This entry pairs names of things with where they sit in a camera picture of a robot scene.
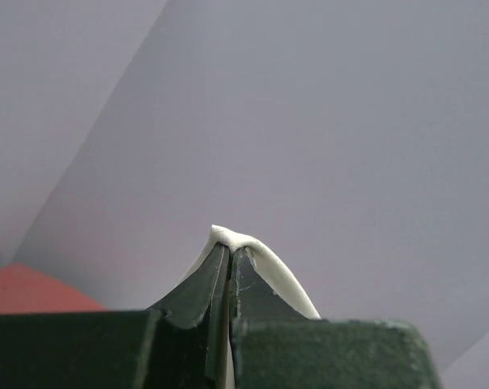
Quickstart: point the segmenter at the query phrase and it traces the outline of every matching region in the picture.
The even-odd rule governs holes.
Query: light gray background
[[[117,72],[103,43],[120,73],[161,10],[119,3],[114,35],[84,49],[98,75],[111,71],[105,97]],[[111,20],[97,17],[90,35]],[[65,41],[84,34],[53,26]],[[133,43],[117,41],[129,30]],[[79,81],[91,60],[77,50],[71,60],[55,43],[24,87],[51,88],[54,62],[78,62],[52,87],[76,91],[75,109],[48,92],[0,115],[7,259],[88,131],[83,99],[96,112],[105,100],[95,73]],[[10,99],[31,58],[0,58]],[[210,224],[268,244],[324,316],[408,319],[447,388],[471,388],[466,377],[489,388],[489,1],[168,2],[15,260],[111,308],[144,307],[177,282]]]

